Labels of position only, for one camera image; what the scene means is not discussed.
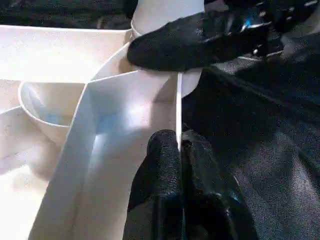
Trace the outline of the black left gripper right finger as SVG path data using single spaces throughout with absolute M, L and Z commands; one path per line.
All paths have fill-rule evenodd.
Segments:
M 239 184 L 211 144 L 189 129 L 182 133 L 181 150 L 186 239 L 257 240 Z

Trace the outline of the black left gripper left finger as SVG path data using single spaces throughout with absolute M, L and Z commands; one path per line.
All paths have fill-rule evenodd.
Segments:
M 182 162 L 176 133 L 155 132 L 132 181 L 125 240 L 181 240 L 184 231 Z

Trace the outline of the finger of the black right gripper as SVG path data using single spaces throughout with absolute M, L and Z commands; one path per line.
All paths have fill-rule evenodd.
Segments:
M 136 38 L 127 59 L 140 68 L 172 72 L 227 62 L 241 54 L 240 31 L 235 12 L 196 13 Z

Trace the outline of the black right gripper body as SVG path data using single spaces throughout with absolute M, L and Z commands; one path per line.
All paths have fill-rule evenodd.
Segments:
M 252 51 L 255 57 L 278 54 L 283 50 L 280 36 L 307 21 L 314 14 L 318 0 L 226 0 L 230 9 L 256 8 L 259 18 L 268 26 L 266 39 Z

